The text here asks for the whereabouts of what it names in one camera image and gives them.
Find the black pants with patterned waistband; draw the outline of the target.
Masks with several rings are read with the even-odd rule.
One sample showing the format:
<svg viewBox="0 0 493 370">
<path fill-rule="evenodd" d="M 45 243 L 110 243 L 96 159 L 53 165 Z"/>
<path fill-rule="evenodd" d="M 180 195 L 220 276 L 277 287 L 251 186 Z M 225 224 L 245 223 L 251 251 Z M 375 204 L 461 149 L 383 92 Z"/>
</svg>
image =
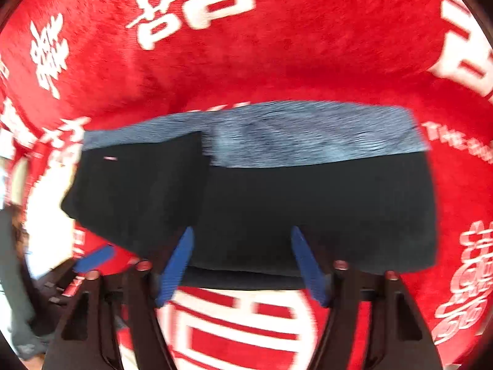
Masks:
<svg viewBox="0 0 493 370">
<path fill-rule="evenodd" d="M 149 259 L 191 228 L 191 286 L 298 287 L 293 231 L 361 271 L 422 271 L 438 243 L 428 149 L 398 106 L 277 101 L 171 114 L 88 131 L 61 207 Z"/>
</svg>

